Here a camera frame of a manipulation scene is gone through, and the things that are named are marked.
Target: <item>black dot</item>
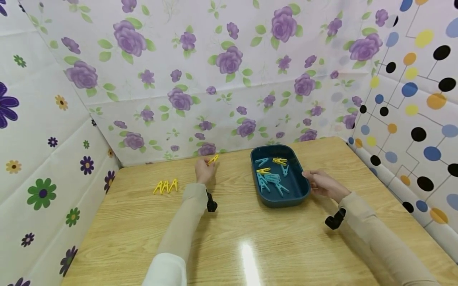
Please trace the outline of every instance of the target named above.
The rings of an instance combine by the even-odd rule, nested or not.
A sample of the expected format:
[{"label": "black dot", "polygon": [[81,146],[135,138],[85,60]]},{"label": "black dot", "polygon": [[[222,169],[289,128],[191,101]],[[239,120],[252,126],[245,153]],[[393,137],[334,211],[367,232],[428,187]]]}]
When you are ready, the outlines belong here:
[{"label": "black dot", "polygon": [[446,77],[439,82],[439,89],[443,92],[449,92],[457,85],[456,80],[451,77]]},{"label": "black dot", "polygon": [[454,177],[458,177],[458,164],[453,163],[448,165],[448,172]]},{"label": "black dot", "polygon": [[424,190],[425,192],[431,192],[434,189],[434,184],[427,177],[418,177],[417,185],[420,187],[420,189]]},{"label": "black dot", "polygon": [[371,163],[374,165],[374,166],[378,166],[380,165],[380,158],[376,155],[372,155],[371,157]]},{"label": "black dot", "polygon": [[443,46],[438,47],[434,51],[432,56],[434,57],[435,60],[443,60],[446,57],[448,57],[448,55],[450,54],[450,51],[451,51],[451,49],[450,49],[449,46],[443,45]]},{"label": "black dot", "polygon": [[414,206],[409,203],[409,202],[403,202],[402,203],[402,206],[409,212],[409,213],[413,213],[414,212]]},{"label": "black dot", "polygon": [[388,108],[386,106],[384,106],[384,107],[382,107],[380,109],[380,115],[383,116],[383,117],[388,115]]},{"label": "black dot", "polygon": [[388,63],[387,64],[387,73],[391,74],[392,72],[394,72],[394,70],[396,69],[396,63],[395,62],[391,62],[391,63]]},{"label": "black dot", "polygon": [[426,131],[421,127],[415,127],[410,132],[410,136],[412,136],[414,141],[421,142],[426,139]]}]

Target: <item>purple rose print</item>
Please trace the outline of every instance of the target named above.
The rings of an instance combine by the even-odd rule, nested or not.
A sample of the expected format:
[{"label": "purple rose print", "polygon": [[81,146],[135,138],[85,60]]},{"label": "purple rose print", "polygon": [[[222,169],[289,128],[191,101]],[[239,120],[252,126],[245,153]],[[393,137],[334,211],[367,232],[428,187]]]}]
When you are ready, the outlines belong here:
[{"label": "purple rose print", "polygon": [[305,65],[304,67],[306,69],[310,68],[312,66],[312,64],[316,61],[316,56],[315,55],[312,55],[310,57],[308,57],[306,60],[305,60]]},{"label": "purple rose print", "polygon": [[0,129],[8,126],[7,118],[11,121],[17,120],[17,113],[12,111],[10,108],[18,107],[19,101],[15,97],[6,97],[6,85],[0,82]]},{"label": "purple rose print", "polygon": [[372,59],[382,45],[383,42],[377,33],[367,35],[364,39],[357,39],[349,49],[350,59],[358,61]]},{"label": "purple rose print", "polygon": [[296,34],[297,22],[293,19],[293,10],[285,6],[276,10],[272,18],[272,35],[277,39],[286,43],[289,37]]},{"label": "purple rose print", "polygon": [[333,71],[331,73],[331,79],[335,80],[338,77],[339,77],[339,72],[338,71],[335,70],[335,71]]},{"label": "purple rose print", "polygon": [[194,34],[191,34],[189,32],[185,32],[180,37],[180,43],[182,43],[182,48],[185,51],[194,50],[195,42],[196,42],[196,37],[194,36]]},{"label": "purple rose print", "polygon": [[375,13],[375,24],[379,27],[383,27],[386,20],[388,20],[388,12],[385,9],[381,9]]},{"label": "purple rose print", "polygon": [[136,57],[142,55],[146,50],[146,39],[135,31],[134,25],[127,20],[113,24],[114,37],[118,41],[118,46],[128,54]]},{"label": "purple rose print", "polygon": [[213,95],[216,93],[216,88],[214,86],[209,86],[207,87],[207,90],[206,92],[209,94],[209,95]]},{"label": "purple rose print", "polygon": [[236,40],[239,37],[239,28],[233,22],[226,25],[229,32],[229,37]]},{"label": "purple rose print", "polygon": [[314,129],[308,129],[304,134],[302,134],[299,137],[299,141],[302,142],[302,141],[315,140],[317,133],[318,133],[318,131],[316,131]]},{"label": "purple rose print", "polygon": [[275,101],[275,96],[269,94],[268,96],[264,98],[262,102],[264,103],[264,107],[271,107],[274,101]]},{"label": "purple rose print", "polygon": [[118,126],[118,127],[121,128],[121,129],[127,129],[127,125],[125,124],[124,121],[115,120],[115,121],[113,121],[113,124],[114,124],[115,126]]},{"label": "purple rose print", "polygon": [[142,148],[145,145],[143,137],[139,133],[127,132],[124,138],[124,145],[132,148],[132,150],[137,150]]},{"label": "purple rose print", "polygon": [[239,70],[242,63],[243,53],[236,46],[231,46],[225,53],[221,53],[216,58],[216,66],[222,74],[232,74]]},{"label": "purple rose print", "polygon": [[121,3],[124,13],[133,12],[134,8],[137,7],[137,0],[121,0]]},{"label": "purple rose print", "polygon": [[294,90],[297,95],[309,96],[314,89],[315,80],[311,79],[309,74],[303,74],[296,78]]},{"label": "purple rose print", "polygon": [[199,124],[199,127],[202,129],[202,131],[211,130],[212,129],[212,123],[204,120],[204,121],[202,121],[202,123]]},{"label": "purple rose print", "polygon": [[149,70],[145,70],[143,73],[140,74],[142,82],[147,84],[152,84],[154,81],[154,73],[150,72]]},{"label": "purple rose print", "polygon": [[77,60],[72,68],[65,71],[68,80],[78,88],[93,88],[97,85],[98,75],[94,67]]},{"label": "purple rose print", "polygon": [[192,98],[189,94],[183,93],[183,91],[177,87],[172,89],[167,93],[169,96],[169,101],[172,103],[172,106],[178,110],[190,110]]},{"label": "purple rose print", "polygon": [[198,150],[197,153],[200,156],[213,155],[216,153],[216,147],[213,143],[204,143]]},{"label": "purple rose print", "polygon": [[251,133],[255,132],[255,128],[256,128],[256,121],[246,118],[242,121],[242,125],[237,127],[237,135],[246,137],[250,135]]},{"label": "purple rose print", "polygon": [[278,68],[281,70],[289,69],[290,62],[291,62],[291,59],[289,58],[288,55],[286,55],[279,61]]},{"label": "purple rose print", "polygon": [[338,29],[340,29],[341,27],[342,20],[340,20],[339,18],[335,18],[327,26],[327,35],[329,37],[335,36],[337,34]]},{"label": "purple rose print", "polygon": [[140,112],[140,115],[141,115],[141,117],[143,117],[143,120],[152,121],[154,112],[151,111],[151,110],[144,109],[144,110],[142,110],[142,112]]},{"label": "purple rose print", "polygon": [[67,37],[63,37],[60,40],[62,41],[64,46],[66,46],[72,53],[81,54],[81,51],[79,49],[80,45],[78,45],[74,40]]},{"label": "purple rose print", "polygon": [[181,78],[181,71],[180,70],[174,70],[174,71],[172,71],[170,76],[172,77],[172,82],[177,82]]},{"label": "purple rose print", "polygon": [[240,113],[241,115],[246,115],[246,108],[243,106],[237,107],[237,112]]}]

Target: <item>table surface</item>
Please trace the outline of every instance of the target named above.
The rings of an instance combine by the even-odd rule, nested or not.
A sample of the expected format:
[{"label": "table surface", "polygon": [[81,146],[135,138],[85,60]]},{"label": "table surface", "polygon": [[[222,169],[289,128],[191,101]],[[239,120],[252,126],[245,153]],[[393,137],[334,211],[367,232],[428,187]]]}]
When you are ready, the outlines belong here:
[{"label": "table surface", "polygon": [[[457,284],[455,263],[340,138],[289,146],[304,169],[323,168],[362,196],[442,285]],[[337,231],[324,224],[337,210],[330,199],[311,195],[300,206],[265,207],[255,191],[250,151],[219,157],[218,210],[205,212],[194,235],[188,284],[393,285],[347,224]],[[62,285],[140,285],[185,185],[195,181],[195,161],[121,169]],[[178,193],[153,195],[159,180],[174,178]]]}]

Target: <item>plastic clothespin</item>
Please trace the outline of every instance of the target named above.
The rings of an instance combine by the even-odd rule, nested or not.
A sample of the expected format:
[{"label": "plastic clothespin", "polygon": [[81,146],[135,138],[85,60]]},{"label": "plastic clothespin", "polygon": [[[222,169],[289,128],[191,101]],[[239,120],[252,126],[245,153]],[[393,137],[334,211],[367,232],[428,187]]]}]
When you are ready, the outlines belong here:
[{"label": "plastic clothespin", "polygon": [[255,163],[259,163],[258,167],[264,165],[265,163],[267,163],[267,161],[269,161],[269,158],[263,158],[263,159],[258,159],[255,161]]}]

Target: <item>orange dot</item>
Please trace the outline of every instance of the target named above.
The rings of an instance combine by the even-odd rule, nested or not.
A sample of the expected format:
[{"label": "orange dot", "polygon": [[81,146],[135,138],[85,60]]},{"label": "orange dot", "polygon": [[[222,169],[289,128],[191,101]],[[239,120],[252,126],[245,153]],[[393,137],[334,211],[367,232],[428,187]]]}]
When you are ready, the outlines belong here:
[{"label": "orange dot", "polygon": [[394,134],[397,131],[398,131],[398,127],[396,126],[396,124],[394,123],[388,124],[388,132],[390,132],[391,134]]},{"label": "orange dot", "polygon": [[430,211],[431,218],[439,224],[447,224],[448,217],[447,215],[438,208],[432,208]]},{"label": "orange dot", "polygon": [[411,65],[417,60],[417,54],[416,53],[408,53],[404,57],[404,64],[405,65]]},{"label": "orange dot", "polygon": [[431,109],[441,109],[442,107],[444,107],[446,102],[447,99],[444,95],[440,93],[433,93],[430,96],[428,96],[428,99],[426,100],[426,104]]}]

